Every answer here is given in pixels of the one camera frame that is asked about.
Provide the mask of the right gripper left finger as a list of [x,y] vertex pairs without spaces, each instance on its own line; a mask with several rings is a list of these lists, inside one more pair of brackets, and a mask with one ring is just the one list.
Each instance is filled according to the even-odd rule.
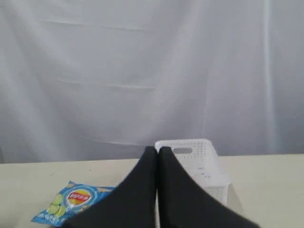
[[68,228],[154,228],[157,151],[145,148],[128,176],[104,199],[66,220]]

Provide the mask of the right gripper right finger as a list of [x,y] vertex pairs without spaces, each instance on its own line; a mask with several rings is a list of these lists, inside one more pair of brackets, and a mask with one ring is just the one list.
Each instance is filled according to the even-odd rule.
[[170,147],[158,153],[158,205],[162,228],[257,228],[222,205],[185,171]]

